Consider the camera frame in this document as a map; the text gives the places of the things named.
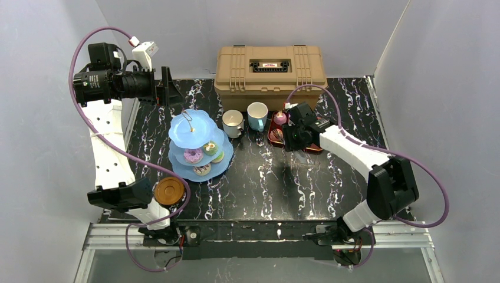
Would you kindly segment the pink round pastry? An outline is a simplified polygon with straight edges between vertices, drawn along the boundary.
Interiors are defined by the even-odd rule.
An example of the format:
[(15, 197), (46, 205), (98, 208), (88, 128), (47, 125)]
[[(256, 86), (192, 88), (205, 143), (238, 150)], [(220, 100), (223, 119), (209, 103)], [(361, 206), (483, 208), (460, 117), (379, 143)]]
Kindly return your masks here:
[(284, 141), (282, 130), (281, 129), (271, 130), (271, 140), (282, 143)]

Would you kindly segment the purple frosted donut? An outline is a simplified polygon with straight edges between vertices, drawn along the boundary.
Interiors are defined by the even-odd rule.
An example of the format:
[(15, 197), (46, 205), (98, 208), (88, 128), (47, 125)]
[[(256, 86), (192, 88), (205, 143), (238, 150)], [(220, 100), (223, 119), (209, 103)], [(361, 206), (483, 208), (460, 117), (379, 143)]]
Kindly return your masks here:
[(197, 164), (203, 159), (202, 149), (185, 149), (183, 157), (185, 162), (190, 164)]

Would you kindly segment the green kiwi tart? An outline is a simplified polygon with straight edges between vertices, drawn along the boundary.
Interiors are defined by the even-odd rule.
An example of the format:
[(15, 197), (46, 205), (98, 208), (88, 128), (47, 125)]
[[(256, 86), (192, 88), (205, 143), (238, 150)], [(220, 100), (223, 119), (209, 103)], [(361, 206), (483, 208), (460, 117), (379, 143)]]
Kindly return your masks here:
[(202, 146), (202, 150), (207, 156), (213, 156), (218, 152), (219, 146), (214, 141), (209, 141)]

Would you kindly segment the green frosted donut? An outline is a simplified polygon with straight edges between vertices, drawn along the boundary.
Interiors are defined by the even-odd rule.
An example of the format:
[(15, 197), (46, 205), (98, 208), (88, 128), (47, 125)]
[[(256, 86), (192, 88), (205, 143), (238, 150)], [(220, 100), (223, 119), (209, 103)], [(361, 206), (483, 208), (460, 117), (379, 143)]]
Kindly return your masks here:
[(224, 151), (222, 151), (215, 159), (213, 159), (211, 162), (212, 163), (219, 163), (223, 160), (223, 158), (225, 157), (225, 153)]

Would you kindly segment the chocolate sprinkle donut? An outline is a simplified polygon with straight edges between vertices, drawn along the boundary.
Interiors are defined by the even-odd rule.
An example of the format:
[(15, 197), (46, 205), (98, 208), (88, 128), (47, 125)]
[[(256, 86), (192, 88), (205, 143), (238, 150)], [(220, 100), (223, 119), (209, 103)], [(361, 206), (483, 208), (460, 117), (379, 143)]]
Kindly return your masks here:
[(208, 163), (203, 166), (194, 166), (193, 172), (198, 176), (205, 176), (211, 171), (211, 169), (212, 169), (212, 164)]

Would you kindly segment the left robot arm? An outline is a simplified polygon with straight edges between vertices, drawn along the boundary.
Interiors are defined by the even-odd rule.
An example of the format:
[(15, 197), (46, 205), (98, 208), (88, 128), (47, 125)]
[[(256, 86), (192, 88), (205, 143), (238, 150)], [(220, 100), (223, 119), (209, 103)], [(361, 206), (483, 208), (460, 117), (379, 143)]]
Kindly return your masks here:
[(90, 123), (90, 139), (96, 166), (95, 189), (87, 194), (90, 204), (137, 218), (150, 231), (170, 226), (170, 211), (153, 196), (146, 178), (137, 180), (126, 156), (122, 129), (122, 100), (136, 98), (153, 105), (172, 102), (170, 70), (162, 68), (167, 86), (156, 84), (151, 57), (157, 50), (153, 42), (133, 49), (128, 60), (123, 50), (105, 42), (90, 44), (90, 62), (73, 77), (73, 90), (79, 109)]

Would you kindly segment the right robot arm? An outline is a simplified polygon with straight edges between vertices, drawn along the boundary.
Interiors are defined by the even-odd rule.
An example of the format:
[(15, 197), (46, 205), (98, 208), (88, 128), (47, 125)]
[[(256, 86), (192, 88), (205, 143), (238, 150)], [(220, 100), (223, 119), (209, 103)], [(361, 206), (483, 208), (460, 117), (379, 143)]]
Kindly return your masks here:
[(286, 151), (316, 145), (336, 155), (367, 182), (366, 198), (336, 220), (342, 236), (351, 236), (379, 221), (388, 220), (418, 200), (410, 161), (367, 148), (365, 142), (330, 120), (319, 118), (307, 103), (285, 103), (287, 123), (282, 125)]

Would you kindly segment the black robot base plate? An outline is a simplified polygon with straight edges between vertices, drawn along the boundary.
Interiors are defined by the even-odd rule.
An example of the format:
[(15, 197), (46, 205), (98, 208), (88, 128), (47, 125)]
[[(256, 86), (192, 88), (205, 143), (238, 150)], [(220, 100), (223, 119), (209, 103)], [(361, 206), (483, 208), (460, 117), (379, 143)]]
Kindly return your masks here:
[(367, 231), (344, 240), (333, 221), (195, 221), (180, 220), (186, 233), (185, 258), (313, 258), (333, 260), (348, 254), (357, 262), (375, 240)]

